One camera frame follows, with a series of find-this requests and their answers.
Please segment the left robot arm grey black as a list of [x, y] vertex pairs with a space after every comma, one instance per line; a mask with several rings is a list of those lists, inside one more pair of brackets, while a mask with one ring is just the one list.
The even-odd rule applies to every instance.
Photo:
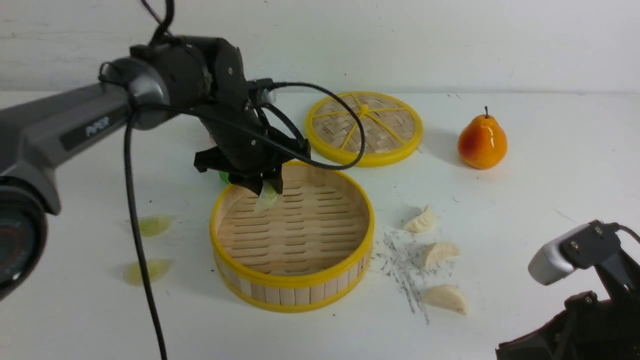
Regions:
[[99, 81], [1, 110], [1, 297], [32, 273], [47, 242], [46, 215], [61, 203], [55, 170], [133, 120], [151, 130], [194, 111], [214, 147], [194, 167], [227, 173], [259, 194], [281, 191], [282, 165], [309, 156], [307, 140], [288, 137], [258, 114], [270, 79], [247, 80], [240, 50], [226, 39], [165, 37], [134, 45]]

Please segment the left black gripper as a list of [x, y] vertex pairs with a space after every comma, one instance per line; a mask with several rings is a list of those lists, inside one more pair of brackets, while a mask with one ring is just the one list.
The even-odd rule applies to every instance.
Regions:
[[194, 114], [210, 134], [215, 147], [198, 152], [194, 166], [229, 173], [231, 183], [260, 196], [264, 182], [281, 195], [282, 166], [309, 157], [311, 146], [298, 128], [273, 104], [253, 107], [240, 50], [226, 39], [195, 37], [210, 75], [207, 100]]

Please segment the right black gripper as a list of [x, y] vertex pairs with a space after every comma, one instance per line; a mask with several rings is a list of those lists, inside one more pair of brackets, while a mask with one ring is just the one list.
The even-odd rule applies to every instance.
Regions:
[[624, 251], [595, 266], [608, 300], [593, 291], [570, 296], [541, 328], [502, 342], [499, 360], [637, 360], [640, 357], [639, 265]]

